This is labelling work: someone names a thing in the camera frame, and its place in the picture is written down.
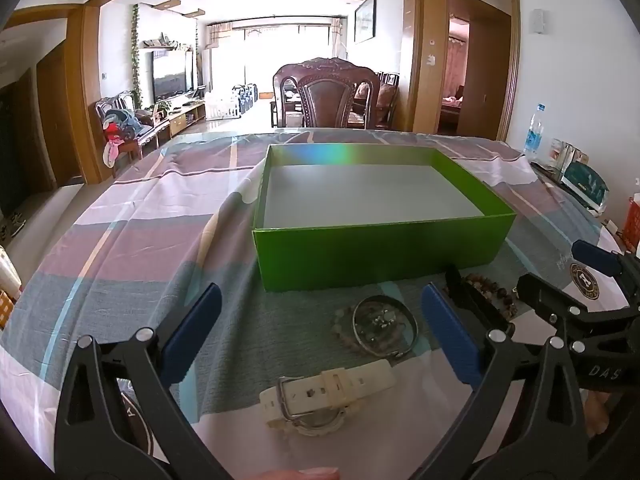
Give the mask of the person's right hand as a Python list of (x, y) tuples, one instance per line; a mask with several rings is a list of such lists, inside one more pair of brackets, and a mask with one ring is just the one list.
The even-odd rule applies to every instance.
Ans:
[(584, 413), (588, 437), (604, 434), (610, 423), (610, 412), (606, 402), (611, 397), (609, 392), (588, 390), (584, 400)]

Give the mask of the person's left hand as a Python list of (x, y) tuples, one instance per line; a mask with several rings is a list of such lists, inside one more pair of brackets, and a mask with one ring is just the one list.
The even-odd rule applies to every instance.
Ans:
[(250, 477), (250, 480), (340, 480), (338, 468), (314, 467), (302, 470), (272, 470)]

